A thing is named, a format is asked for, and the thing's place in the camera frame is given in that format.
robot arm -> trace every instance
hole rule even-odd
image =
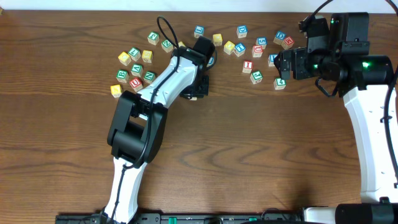
[[[367,13],[332,14],[330,29],[324,18],[312,17],[309,21],[299,24],[307,33],[307,47],[281,51],[274,63],[284,80],[290,78],[290,71],[296,80],[318,76],[315,85],[322,93],[343,97],[358,148],[362,203],[307,208],[305,221],[365,223],[380,217],[391,221],[398,208],[398,124],[396,91],[392,90],[397,74],[387,56],[369,55]],[[332,93],[321,86],[321,80],[336,82]],[[392,96],[385,117],[388,90],[392,90]],[[389,123],[392,147],[387,145],[384,122]]]
[[[133,218],[137,211],[137,195],[144,169],[154,159],[162,144],[168,108],[178,95],[192,99],[203,98],[208,94],[208,76],[204,72],[214,51],[215,46],[211,40],[200,37],[192,49],[175,49],[169,66],[148,87],[137,94],[125,91],[121,95],[108,134],[115,175],[104,216],[113,216],[118,223],[129,223]],[[175,68],[176,55],[180,57],[177,71],[161,84]],[[150,99],[157,87],[159,89],[153,100],[152,112],[149,112]],[[148,123],[143,127],[130,120],[130,117],[147,120],[148,116],[152,116],[151,127]],[[147,150],[144,150],[149,128],[150,138]],[[124,169],[131,166],[135,169]]]

white block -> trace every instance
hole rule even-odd
[[[286,81],[281,78],[276,78],[274,81],[274,88],[276,90],[283,90],[286,87]]]
[[[134,78],[133,80],[131,80],[130,85],[131,88],[136,92],[142,89],[142,83],[138,78]]]
[[[153,45],[157,45],[157,43],[159,42],[159,34],[152,31],[148,35],[148,42],[153,44]]]
[[[200,36],[203,36],[205,34],[205,28],[202,26],[196,26],[195,31],[193,32],[193,36],[195,38],[199,38]]]
[[[260,71],[255,71],[250,74],[250,80],[253,84],[257,84],[262,80],[262,74]]]
[[[238,38],[246,37],[248,35],[248,28],[245,25],[238,26],[236,35],[238,35]]]
[[[267,47],[267,38],[258,37],[256,39],[256,45],[260,45],[263,49],[265,49]]]
[[[244,54],[245,50],[246,47],[242,43],[238,43],[235,45],[234,53],[239,57]]]
[[[254,45],[251,53],[253,55],[253,57],[261,57],[262,55],[262,47],[260,45]]]
[[[268,56],[268,66],[269,67],[274,67],[275,66],[274,65],[274,59],[275,59],[276,56],[278,56],[278,55],[277,54],[270,54]]]
[[[253,62],[250,61],[243,62],[243,73],[251,73],[252,69],[253,69]]]

wooden block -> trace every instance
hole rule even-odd
[[[142,65],[134,64],[131,67],[131,75],[141,77],[142,75]]]
[[[200,36],[203,36],[203,34],[205,33],[205,28],[202,26],[196,26],[195,27],[195,31],[193,32],[193,36],[195,38],[199,38]]]
[[[239,57],[239,56],[243,55],[245,51],[246,51],[246,48],[242,43],[238,43],[235,45],[234,53],[236,54],[236,56]]]
[[[235,45],[231,41],[227,41],[224,45],[224,52],[231,55],[232,51],[234,50]]]
[[[260,71],[255,71],[250,75],[250,80],[253,84],[257,84],[262,80],[262,74]]]
[[[278,56],[277,54],[270,54],[268,57],[268,66],[269,67],[274,67],[274,59]]]
[[[291,48],[291,47],[293,46],[293,44],[294,44],[293,38],[291,38],[291,37],[286,37],[286,38],[284,39],[284,41],[282,42],[281,46],[282,46],[285,50],[287,50],[287,49]]]
[[[261,57],[262,55],[262,47],[260,45],[254,45],[251,53],[253,55],[253,57]]]
[[[116,74],[116,79],[121,83],[127,83],[129,81],[129,73],[124,70],[119,70]]]
[[[142,60],[147,63],[152,63],[152,59],[154,58],[154,54],[150,50],[145,50],[142,52]]]
[[[147,73],[145,73],[145,76],[144,76],[144,82],[151,84],[155,80],[155,78],[156,78],[155,73],[147,72]]]
[[[250,61],[243,62],[243,73],[251,73],[252,69],[253,69],[253,62]]]
[[[133,80],[130,81],[131,88],[135,91],[138,92],[140,89],[142,89],[142,83],[139,80],[139,78],[134,78]]]
[[[214,57],[211,56],[209,63],[207,63],[207,67],[209,67],[210,65],[213,65],[213,64],[214,64]]]
[[[256,40],[256,45],[260,45],[263,49],[265,49],[267,47],[267,38],[258,37]]]
[[[159,42],[159,34],[152,31],[148,35],[148,42],[153,44],[153,45],[157,45],[157,43]]]
[[[165,41],[162,42],[162,48],[163,48],[164,51],[169,53],[170,51],[173,50],[173,45],[172,45],[172,43],[170,43],[170,41],[165,40]]]
[[[275,35],[274,43],[279,45],[282,44],[282,41],[285,39],[285,37],[286,37],[285,33],[278,31]]]
[[[221,34],[213,34],[213,44],[214,46],[222,46],[223,45],[223,36]]]
[[[281,78],[276,78],[274,81],[274,88],[276,90],[283,90],[286,87],[286,81]]]
[[[112,96],[118,98],[122,95],[122,87],[120,85],[111,86]]]
[[[133,59],[135,62],[141,57],[140,51],[135,47],[133,47],[129,51],[129,55],[130,55],[131,59]]]
[[[120,63],[122,63],[123,65],[128,66],[128,65],[130,64],[130,62],[131,62],[131,57],[130,57],[130,55],[128,55],[127,53],[122,52],[122,53],[119,55],[119,61],[120,61]]]
[[[238,35],[238,38],[246,37],[248,35],[248,28],[245,25],[238,26],[236,34]]]

wooden table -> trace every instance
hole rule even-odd
[[[1,223],[53,223],[59,213],[93,213],[108,202],[113,157],[106,137],[117,99],[118,55],[131,47],[154,51],[144,70],[160,74],[170,56],[147,41],[162,14],[180,41],[205,36],[241,41],[240,58],[218,49],[210,94],[177,98],[163,145],[147,167],[142,208],[165,213],[261,212],[268,207],[359,202],[360,171],[353,128],[341,98],[328,99],[314,79],[289,80],[275,91],[267,56],[282,30],[305,46],[297,23],[307,14],[5,11],[0,17]],[[372,54],[398,62],[398,20],[372,15]],[[236,27],[246,24],[239,39]],[[269,42],[253,85],[242,74],[256,37]]]

green connector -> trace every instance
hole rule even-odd
[[[169,218],[169,224],[177,224],[177,218]]]

